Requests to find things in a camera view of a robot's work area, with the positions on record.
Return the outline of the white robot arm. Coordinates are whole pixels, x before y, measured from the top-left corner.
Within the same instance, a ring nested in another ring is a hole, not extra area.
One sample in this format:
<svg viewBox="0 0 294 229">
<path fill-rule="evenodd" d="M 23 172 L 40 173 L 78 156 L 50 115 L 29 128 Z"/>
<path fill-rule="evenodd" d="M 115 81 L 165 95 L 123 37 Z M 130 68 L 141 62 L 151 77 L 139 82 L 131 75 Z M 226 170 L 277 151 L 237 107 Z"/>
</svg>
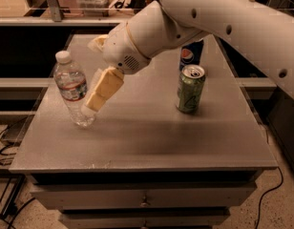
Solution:
<svg viewBox="0 0 294 229">
<path fill-rule="evenodd" d="M 91 116 L 159 53 L 214 34 L 271 78 L 294 100 L 294 17 L 251 0 L 157 0 L 90 48 L 109 68 L 81 107 Z"/>
</svg>

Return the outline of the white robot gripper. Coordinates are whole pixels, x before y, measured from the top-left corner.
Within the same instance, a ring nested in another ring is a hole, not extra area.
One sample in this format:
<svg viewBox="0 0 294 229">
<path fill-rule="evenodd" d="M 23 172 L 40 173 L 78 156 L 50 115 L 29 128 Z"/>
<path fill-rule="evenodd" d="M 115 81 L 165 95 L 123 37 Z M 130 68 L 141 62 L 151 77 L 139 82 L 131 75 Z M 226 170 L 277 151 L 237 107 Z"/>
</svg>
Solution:
<svg viewBox="0 0 294 229">
<path fill-rule="evenodd" d="M 104 60 L 113 67 L 98 69 L 81 107 L 85 116 L 94 116 L 123 85 L 124 74 L 135 74 L 149 65 L 134 43 L 127 23 L 121 23 L 109 34 L 101 34 L 88 43 L 93 52 L 103 52 Z"/>
</svg>

